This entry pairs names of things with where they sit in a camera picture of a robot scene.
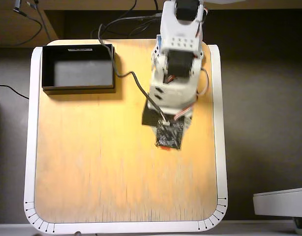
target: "white plastic part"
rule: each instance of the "white plastic part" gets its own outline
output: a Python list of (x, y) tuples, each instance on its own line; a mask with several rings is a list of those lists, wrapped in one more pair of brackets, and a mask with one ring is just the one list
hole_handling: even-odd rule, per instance
[(256, 215), (302, 217), (302, 188), (254, 194)]
[[(157, 37), (157, 44), (151, 57), (155, 70), (152, 72), (150, 83), (150, 98), (164, 113), (172, 115), (196, 100), (198, 80), (204, 57), (202, 51), (204, 6), (199, 1), (197, 17), (192, 22), (177, 20), (175, 8), (175, 1), (166, 1), (164, 3), (160, 29), (161, 45), (159, 45), (159, 37)], [(170, 50), (192, 52), (195, 58), (189, 78), (177, 77), (169, 84), (165, 84), (167, 55)], [(148, 107), (154, 109), (150, 102), (148, 102)]]
[(180, 50), (193, 52), (194, 55), (199, 57), (203, 39), (201, 23), (203, 9), (198, 8), (197, 19), (194, 21), (179, 21), (175, 15), (175, 5), (174, 1), (166, 1), (163, 5), (160, 28), (162, 37), (161, 54), (167, 54), (169, 50)]
[(28, 121), (27, 160), (24, 189), (24, 209), (28, 221), (39, 231), (48, 234), (107, 233), (161, 233), (200, 232), (214, 228), (223, 219), (227, 205), (227, 177), (225, 161), (221, 64), (219, 49), (209, 45), (211, 52), (213, 123), (215, 142), (215, 165), (217, 183), (217, 205), (212, 215), (200, 221), (165, 222), (110, 222), (110, 223), (53, 223), (42, 219), (35, 210), (35, 167), (37, 150), (38, 102), (40, 93), (40, 73), (42, 48), (35, 48), (31, 57), (30, 101)]

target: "wooden tabletop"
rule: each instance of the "wooden tabletop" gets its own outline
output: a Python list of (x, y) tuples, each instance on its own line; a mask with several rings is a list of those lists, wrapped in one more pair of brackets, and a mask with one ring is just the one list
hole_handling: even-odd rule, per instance
[[(155, 40), (106, 42), (115, 47), (119, 71), (134, 70), (148, 91)], [(205, 44), (203, 51), (211, 85)], [(204, 73), (200, 81), (205, 81)], [(38, 215), (52, 223), (190, 221), (211, 216), (217, 204), (211, 87), (194, 106), (181, 150), (170, 151), (157, 148), (152, 129), (141, 125), (146, 99), (134, 79), (116, 78), (116, 89), (111, 94), (79, 95), (46, 95), (41, 90)]]

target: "dark floor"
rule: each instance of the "dark floor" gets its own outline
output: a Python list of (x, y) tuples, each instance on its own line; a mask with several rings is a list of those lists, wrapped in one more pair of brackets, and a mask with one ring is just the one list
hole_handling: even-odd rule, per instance
[[(101, 19), (108, 22), (118, 14), (68, 12), (65, 38), (89, 38)], [(126, 33), (130, 26), (113, 30)], [(136, 37), (155, 38), (157, 32), (153, 23)], [(211, 11), (204, 38), (221, 52), (229, 191), (225, 219), (272, 219), (254, 215), (253, 193), (302, 187), (302, 10)], [(0, 49), (0, 83), (28, 95), (31, 52)], [(0, 88), (0, 223), (27, 222), (27, 118), (28, 101)]]

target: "wooden table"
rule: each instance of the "wooden table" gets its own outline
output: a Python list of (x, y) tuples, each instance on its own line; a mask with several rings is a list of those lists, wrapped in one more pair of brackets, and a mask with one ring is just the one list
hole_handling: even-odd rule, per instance
[[(121, 73), (134, 70), (148, 90), (155, 40), (108, 42)], [(35, 49), (24, 206), (36, 228), (55, 234), (190, 232), (218, 224), (227, 208), (220, 58), (216, 46), (204, 44), (203, 51), (208, 92), (195, 104), (181, 150), (167, 151), (141, 125), (145, 98), (131, 76), (116, 78), (115, 94), (46, 95), (39, 83), (41, 49)]]

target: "black box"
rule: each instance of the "black box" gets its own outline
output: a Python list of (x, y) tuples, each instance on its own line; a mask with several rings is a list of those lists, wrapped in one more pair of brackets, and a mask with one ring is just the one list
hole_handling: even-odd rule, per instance
[[(114, 56), (112, 44), (107, 44)], [(47, 94), (114, 93), (115, 76), (102, 45), (44, 46), (42, 87)]]

